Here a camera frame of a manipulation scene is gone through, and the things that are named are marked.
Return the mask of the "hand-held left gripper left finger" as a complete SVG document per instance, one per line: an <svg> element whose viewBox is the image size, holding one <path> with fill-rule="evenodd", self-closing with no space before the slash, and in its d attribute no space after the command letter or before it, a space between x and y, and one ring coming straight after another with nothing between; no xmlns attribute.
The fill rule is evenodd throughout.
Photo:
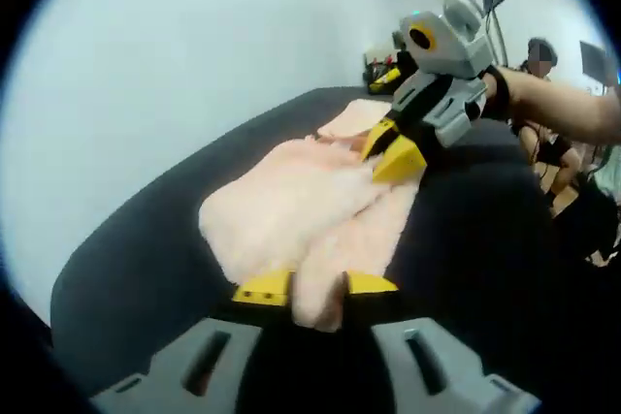
<svg viewBox="0 0 621 414"><path fill-rule="evenodd" d="M240 286L217 316L205 318L135 373L91 398L102 413L234 413L246 365L267 323L290 301L293 271Z"/></svg>

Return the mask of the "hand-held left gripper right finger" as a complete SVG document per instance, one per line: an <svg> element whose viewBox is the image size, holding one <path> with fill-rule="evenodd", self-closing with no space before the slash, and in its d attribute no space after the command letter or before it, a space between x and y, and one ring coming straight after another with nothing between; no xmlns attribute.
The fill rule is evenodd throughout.
<svg viewBox="0 0 621 414"><path fill-rule="evenodd" d="M343 306L370 332L372 358L381 363L396 413L535 413L541 401L502 376L486 374L481 358L427 317L387 322L397 311L397 286L376 275L349 271Z"/></svg>

